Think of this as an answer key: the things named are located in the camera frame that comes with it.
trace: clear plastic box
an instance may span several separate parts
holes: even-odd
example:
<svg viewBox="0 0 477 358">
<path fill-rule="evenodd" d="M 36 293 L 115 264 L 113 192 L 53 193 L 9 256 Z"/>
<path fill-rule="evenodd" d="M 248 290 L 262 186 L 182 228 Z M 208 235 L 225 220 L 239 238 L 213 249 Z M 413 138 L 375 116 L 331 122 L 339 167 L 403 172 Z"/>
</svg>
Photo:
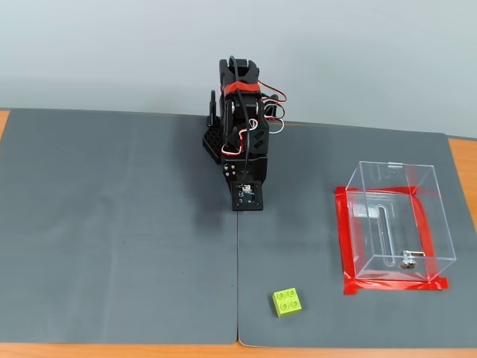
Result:
<svg viewBox="0 0 477 358">
<path fill-rule="evenodd" d="M 359 162 L 346 196 L 356 278 L 430 281 L 455 261 L 434 166 Z"/>
</svg>

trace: lime green lego brick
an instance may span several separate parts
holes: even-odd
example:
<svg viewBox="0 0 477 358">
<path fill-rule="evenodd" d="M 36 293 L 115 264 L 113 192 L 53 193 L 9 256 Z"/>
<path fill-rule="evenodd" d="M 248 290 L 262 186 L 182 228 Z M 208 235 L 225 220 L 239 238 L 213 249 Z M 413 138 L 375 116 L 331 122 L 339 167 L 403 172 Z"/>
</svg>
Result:
<svg viewBox="0 0 477 358">
<path fill-rule="evenodd" d="M 279 317 L 293 315 L 301 311 L 301 304 L 296 289 L 284 289 L 283 291 L 275 292 L 273 300 Z"/>
</svg>

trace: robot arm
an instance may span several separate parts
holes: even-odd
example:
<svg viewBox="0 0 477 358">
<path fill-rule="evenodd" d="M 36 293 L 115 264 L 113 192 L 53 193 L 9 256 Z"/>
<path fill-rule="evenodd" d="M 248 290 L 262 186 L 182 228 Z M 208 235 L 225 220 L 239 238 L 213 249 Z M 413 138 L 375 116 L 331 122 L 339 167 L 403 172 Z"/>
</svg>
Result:
<svg viewBox="0 0 477 358">
<path fill-rule="evenodd" d="M 267 176 L 267 119 L 276 119 L 276 96 L 264 97 L 259 69 L 253 61 L 221 60 L 219 63 L 221 115 L 216 115 L 212 91 L 203 145 L 222 172 L 232 196 L 232 209 L 263 210 L 262 184 Z"/>
</svg>

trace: gray desk mat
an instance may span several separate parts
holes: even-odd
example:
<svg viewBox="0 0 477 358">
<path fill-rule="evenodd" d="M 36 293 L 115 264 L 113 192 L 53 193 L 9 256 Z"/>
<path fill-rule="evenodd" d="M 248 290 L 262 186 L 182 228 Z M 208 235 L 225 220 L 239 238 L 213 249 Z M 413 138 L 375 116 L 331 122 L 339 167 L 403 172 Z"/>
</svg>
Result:
<svg viewBox="0 0 477 358">
<path fill-rule="evenodd" d="M 477 347 L 477 239 L 446 136 L 290 126 L 271 137 L 265 209 L 238 215 L 238 330 L 244 345 Z M 432 164 L 457 261 L 450 290 L 343 294 L 334 191 L 360 160 Z M 277 318 L 271 295 L 295 287 L 303 311 Z"/>
<path fill-rule="evenodd" d="M 205 118 L 14 110 L 0 341 L 232 344 L 237 216 Z"/>
</svg>

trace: orange table edge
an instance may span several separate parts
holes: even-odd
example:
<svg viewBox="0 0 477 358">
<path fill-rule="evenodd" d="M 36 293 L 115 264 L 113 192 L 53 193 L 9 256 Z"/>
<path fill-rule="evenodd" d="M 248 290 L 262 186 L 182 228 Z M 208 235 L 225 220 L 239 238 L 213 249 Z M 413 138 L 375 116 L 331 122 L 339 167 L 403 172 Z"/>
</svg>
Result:
<svg viewBox="0 0 477 358">
<path fill-rule="evenodd" d="M 0 111 L 0 137 L 8 111 Z M 477 141 L 449 139 L 474 225 L 477 224 Z M 233 345 L 79 345 L 69 343 L 0 343 L 0 358 L 151 358 L 151 357 L 477 357 L 477 349 L 336 349 L 252 348 Z"/>
</svg>

